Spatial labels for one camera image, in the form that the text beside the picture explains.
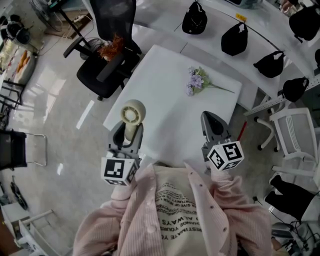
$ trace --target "black pants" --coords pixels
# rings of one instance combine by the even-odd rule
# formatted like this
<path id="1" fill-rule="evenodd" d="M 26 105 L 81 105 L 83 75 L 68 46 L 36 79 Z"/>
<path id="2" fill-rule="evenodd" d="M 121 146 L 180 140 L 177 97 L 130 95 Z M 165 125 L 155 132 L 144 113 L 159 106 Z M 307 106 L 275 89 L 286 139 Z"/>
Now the black pants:
<path id="1" fill-rule="evenodd" d="M 273 179 L 271 185 L 282 195 L 271 192 L 265 198 L 265 201 L 279 211 L 289 214 L 301 221 L 302 216 L 315 195 L 298 185 L 284 182 L 280 176 Z"/>

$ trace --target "chair seat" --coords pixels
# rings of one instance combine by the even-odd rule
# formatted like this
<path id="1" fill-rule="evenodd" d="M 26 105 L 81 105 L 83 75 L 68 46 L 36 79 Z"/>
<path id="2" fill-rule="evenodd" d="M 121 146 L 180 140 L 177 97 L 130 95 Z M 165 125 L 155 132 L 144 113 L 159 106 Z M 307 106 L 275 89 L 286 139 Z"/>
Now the chair seat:
<path id="1" fill-rule="evenodd" d="M 124 56 L 125 61 L 124 64 L 121 65 L 121 69 L 130 72 L 138 64 L 140 57 L 126 49 L 124 50 Z M 82 64 L 76 74 L 78 79 L 88 89 L 103 98 L 109 98 L 124 79 L 126 79 L 125 76 L 115 70 L 109 75 L 105 82 L 98 81 L 97 76 L 107 64 L 108 62 L 95 52 Z"/>

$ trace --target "purple flower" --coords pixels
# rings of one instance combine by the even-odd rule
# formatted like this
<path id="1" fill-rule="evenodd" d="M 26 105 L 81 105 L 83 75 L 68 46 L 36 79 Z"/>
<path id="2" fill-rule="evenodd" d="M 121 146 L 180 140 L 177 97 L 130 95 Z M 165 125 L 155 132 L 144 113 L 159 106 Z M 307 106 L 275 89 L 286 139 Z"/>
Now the purple flower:
<path id="1" fill-rule="evenodd" d="M 193 89 L 193 87 L 191 86 L 191 84 L 187 84 L 187 85 L 186 85 L 185 93 L 186 93 L 186 95 L 188 95 L 188 96 L 194 95 L 194 89 Z"/>
<path id="2" fill-rule="evenodd" d="M 193 74 L 191 75 L 190 77 L 190 81 L 189 81 L 189 84 L 191 86 L 194 86 L 194 87 L 197 87 L 197 88 L 202 88 L 202 83 L 204 81 L 202 80 L 202 77 L 198 74 Z"/>
<path id="3" fill-rule="evenodd" d="M 194 75 L 196 73 L 196 69 L 193 66 L 189 67 L 188 70 L 190 75 Z"/>

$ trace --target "person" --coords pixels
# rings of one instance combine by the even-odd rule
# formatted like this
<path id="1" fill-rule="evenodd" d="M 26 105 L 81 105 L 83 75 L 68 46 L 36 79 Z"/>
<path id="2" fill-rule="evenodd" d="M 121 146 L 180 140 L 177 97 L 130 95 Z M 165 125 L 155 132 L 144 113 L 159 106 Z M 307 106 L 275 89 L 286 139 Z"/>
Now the person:
<path id="1" fill-rule="evenodd" d="M 288 8 L 295 6 L 298 3 L 298 0 L 281 0 L 281 9 L 283 11 L 288 10 Z"/>
<path id="2" fill-rule="evenodd" d="M 276 174 L 269 182 L 281 194 L 271 191 L 265 201 L 279 211 L 295 217 L 298 221 L 318 220 L 320 215 L 319 198 L 308 190 L 281 179 Z"/>
<path id="3" fill-rule="evenodd" d="M 83 220 L 73 256 L 270 256 L 270 214 L 242 179 L 214 166 L 209 187 L 205 177 L 188 164 L 140 169 Z"/>

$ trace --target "black bag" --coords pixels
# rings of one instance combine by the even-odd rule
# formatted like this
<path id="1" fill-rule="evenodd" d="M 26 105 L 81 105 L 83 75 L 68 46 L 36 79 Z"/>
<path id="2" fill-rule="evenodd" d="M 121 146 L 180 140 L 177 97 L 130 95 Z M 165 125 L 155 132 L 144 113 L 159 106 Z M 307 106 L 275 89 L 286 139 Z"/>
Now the black bag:
<path id="1" fill-rule="evenodd" d="M 281 54 L 281 56 L 278 59 L 275 59 L 274 56 L 277 54 Z M 284 70 L 284 57 L 285 54 L 283 51 L 275 51 L 274 53 L 263 57 L 253 65 L 265 77 L 275 78 L 282 73 L 282 70 Z"/>
<path id="2" fill-rule="evenodd" d="M 288 80 L 283 85 L 282 95 L 288 101 L 296 102 L 302 97 L 308 85 L 309 79 L 306 77 Z"/>
<path id="3" fill-rule="evenodd" d="M 221 50 L 231 56 L 235 56 L 245 51 L 248 44 L 248 28 L 246 24 L 239 24 L 230 28 L 221 38 Z"/>
<path id="4" fill-rule="evenodd" d="M 294 36 L 302 43 L 302 39 L 312 40 L 320 29 L 320 7 L 313 5 L 305 7 L 292 15 L 289 25 Z"/>
<path id="5" fill-rule="evenodd" d="M 318 69 L 320 69 L 320 49 L 315 51 L 314 58 L 315 58 L 316 66 L 318 67 Z"/>
<path id="6" fill-rule="evenodd" d="M 206 12 L 198 2 L 193 2 L 186 12 L 183 22 L 183 32 L 191 35 L 199 35 L 205 31 L 208 18 Z"/>

